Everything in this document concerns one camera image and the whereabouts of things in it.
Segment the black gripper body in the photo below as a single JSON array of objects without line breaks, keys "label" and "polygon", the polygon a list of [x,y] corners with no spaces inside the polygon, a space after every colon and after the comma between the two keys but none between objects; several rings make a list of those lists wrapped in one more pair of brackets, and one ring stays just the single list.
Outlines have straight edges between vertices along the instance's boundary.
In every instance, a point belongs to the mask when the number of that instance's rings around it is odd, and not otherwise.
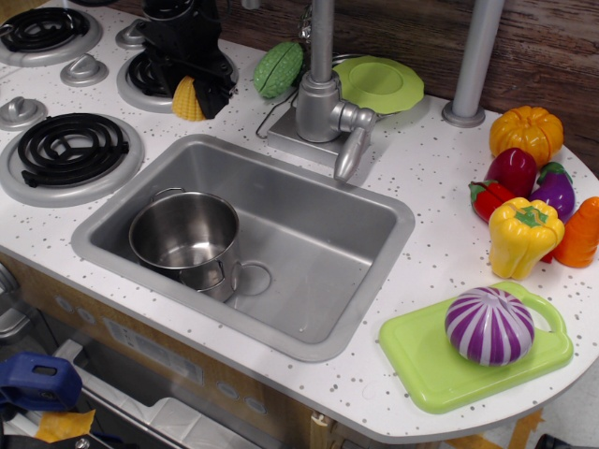
[{"label": "black gripper body", "polygon": [[147,11],[137,26],[156,79],[168,96],[189,76],[229,94],[233,66],[219,48],[221,18],[216,11]]}]

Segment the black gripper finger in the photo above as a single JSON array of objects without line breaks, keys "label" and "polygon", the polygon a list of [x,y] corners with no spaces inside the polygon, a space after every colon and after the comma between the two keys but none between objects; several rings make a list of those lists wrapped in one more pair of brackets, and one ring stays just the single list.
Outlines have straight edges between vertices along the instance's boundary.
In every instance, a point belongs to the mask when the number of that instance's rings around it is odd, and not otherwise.
[{"label": "black gripper finger", "polygon": [[234,92],[234,82],[232,80],[206,81],[196,79],[193,81],[193,85],[201,111],[209,120],[214,119],[228,105]]}]

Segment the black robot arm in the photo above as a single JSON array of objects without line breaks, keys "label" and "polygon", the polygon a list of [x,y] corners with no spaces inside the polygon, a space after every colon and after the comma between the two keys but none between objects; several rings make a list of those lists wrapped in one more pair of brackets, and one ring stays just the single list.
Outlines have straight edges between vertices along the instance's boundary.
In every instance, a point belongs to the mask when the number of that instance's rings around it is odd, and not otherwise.
[{"label": "black robot arm", "polygon": [[236,87],[233,65],[219,48],[221,21],[213,1],[144,1],[137,26],[152,71],[168,96],[189,77],[203,115],[214,118]]}]

